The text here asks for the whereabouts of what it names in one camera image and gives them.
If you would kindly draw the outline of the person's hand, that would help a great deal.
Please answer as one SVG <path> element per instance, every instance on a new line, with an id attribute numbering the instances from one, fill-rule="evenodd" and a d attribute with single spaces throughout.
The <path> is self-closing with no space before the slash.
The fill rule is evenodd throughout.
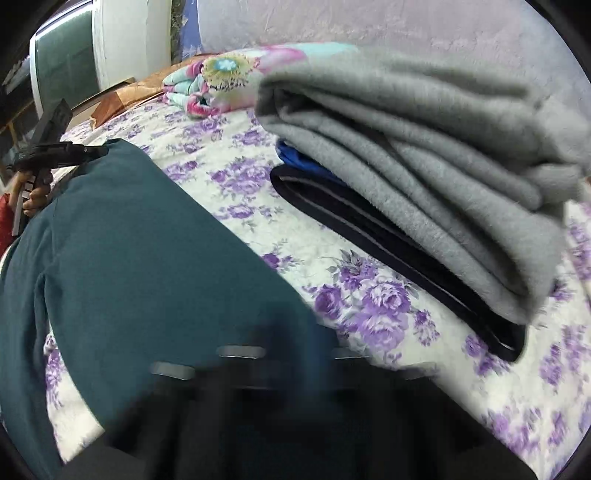
<path id="1" fill-rule="evenodd" d="M 53 176 L 50 171 L 43 170 L 37 177 L 39 184 L 31 191 L 27 201 L 24 201 L 21 207 L 17 206 L 19 192 L 23 185 L 25 185 L 30 177 L 31 172 L 17 172 L 9 183 L 7 190 L 8 205 L 10 209 L 15 212 L 21 210 L 27 217 L 33 217 L 38 211 L 42 210 L 48 203 L 48 195 L 51 191 L 51 183 Z"/>

